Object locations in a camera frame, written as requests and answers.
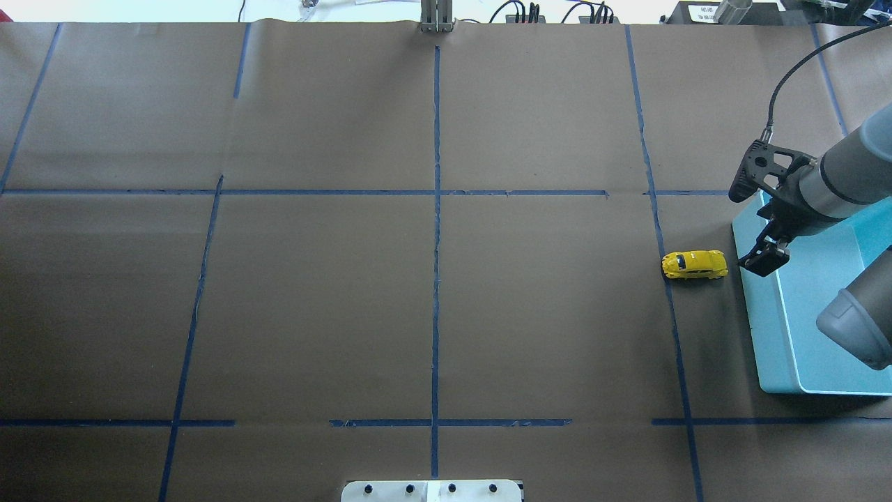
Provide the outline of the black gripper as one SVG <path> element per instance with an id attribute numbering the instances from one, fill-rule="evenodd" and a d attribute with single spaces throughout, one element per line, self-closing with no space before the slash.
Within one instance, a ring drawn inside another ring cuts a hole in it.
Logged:
<path id="1" fill-rule="evenodd" d="M 790 260 L 789 242 L 813 234 L 813 211 L 805 203 L 797 185 L 761 189 L 767 203 L 757 212 L 767 225 L 758 234 L 748 254 L 739 258 L 739 267 L 759 277 L 768 277 Z"/>

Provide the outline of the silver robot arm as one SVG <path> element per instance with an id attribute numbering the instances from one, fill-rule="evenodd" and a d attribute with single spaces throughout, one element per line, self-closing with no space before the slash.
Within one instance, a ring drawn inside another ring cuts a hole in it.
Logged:
<path id="1" fill-rule="evenodd" d="M 890 201 L 890 118 L 885 106 L 822 155 L 755 140 L 729 189 L 732 202 L 762 191 L 765 226 L 743 269 L 766 277 L 789 263 L 790 243 L 845 225 L 858 239 L 863 270 L 817 315 L 822 334 L 875 371 L 890 366 L 890 215 L 860 213 Z"/>

